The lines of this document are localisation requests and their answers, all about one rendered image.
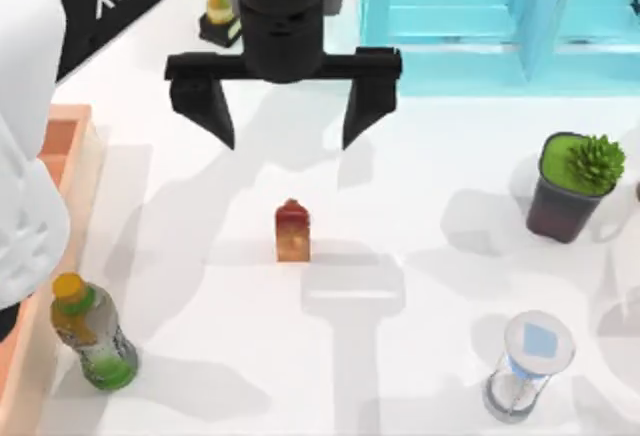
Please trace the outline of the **white and blue hourglass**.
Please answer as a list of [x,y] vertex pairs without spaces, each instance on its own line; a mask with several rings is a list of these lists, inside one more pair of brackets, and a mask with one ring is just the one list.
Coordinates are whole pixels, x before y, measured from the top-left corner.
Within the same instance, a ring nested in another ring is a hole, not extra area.
[[572,333],[557,317],[540,310],[517,314],[505,327],[503,354],[483,385],[486,409],[503,423],[526,420],[575,353]]

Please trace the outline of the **light blue rack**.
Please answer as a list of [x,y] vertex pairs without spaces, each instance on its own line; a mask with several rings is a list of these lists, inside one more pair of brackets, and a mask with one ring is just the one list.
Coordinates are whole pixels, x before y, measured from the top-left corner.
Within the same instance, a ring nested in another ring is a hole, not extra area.
[[418,95],[640,96],[640,0],[360,0]]

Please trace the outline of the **green plant in dark pot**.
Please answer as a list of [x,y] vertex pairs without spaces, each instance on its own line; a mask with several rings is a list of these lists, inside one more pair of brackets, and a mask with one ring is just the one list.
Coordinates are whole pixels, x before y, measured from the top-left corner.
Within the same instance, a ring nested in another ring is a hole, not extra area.
[[526,218],[532,233],[573,242],[625,170],[621,145],[606,135],[556,132],[538,160],[539,176]]

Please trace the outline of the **gold trophy with black base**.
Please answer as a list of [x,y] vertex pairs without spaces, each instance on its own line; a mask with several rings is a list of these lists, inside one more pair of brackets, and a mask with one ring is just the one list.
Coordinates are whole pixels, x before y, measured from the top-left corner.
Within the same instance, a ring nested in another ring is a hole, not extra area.
[[241,36],[241,21],[230,0],[207,0],[199,27],[202,40],[223,48],[232,47]]

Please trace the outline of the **small red and brown bottle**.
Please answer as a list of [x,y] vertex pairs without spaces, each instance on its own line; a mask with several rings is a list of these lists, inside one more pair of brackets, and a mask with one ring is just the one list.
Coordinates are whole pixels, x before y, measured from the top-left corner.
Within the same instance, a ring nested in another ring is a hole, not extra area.
[[286,200],[275,213],[278,262],[309,262],[310,215],[296,199]]

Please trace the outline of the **green bottle with yellow cap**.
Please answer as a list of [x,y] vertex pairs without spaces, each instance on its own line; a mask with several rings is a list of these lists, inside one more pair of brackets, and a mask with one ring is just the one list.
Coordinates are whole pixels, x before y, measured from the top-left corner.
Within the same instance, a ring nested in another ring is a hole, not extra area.
[[127,386],[138,373],[139,358],[121,329],[110,294],[74,272],[58,275],[52,292],[51,324],[79,357],[85,379],[99,390]]

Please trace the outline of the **shallow salmon-coloured box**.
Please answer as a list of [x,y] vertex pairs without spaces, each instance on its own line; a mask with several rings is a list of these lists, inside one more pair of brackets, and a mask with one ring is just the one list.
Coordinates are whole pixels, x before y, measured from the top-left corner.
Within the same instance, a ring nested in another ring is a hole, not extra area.
[[[52,105],[41,155],[71,220],[70,241],[54,273],[76,271],[104,157],[91,107]],[[0,436],[36,436],[57,359],[50,303],[51,288],[45,284],[21,305],[17,327],[0,343]]]

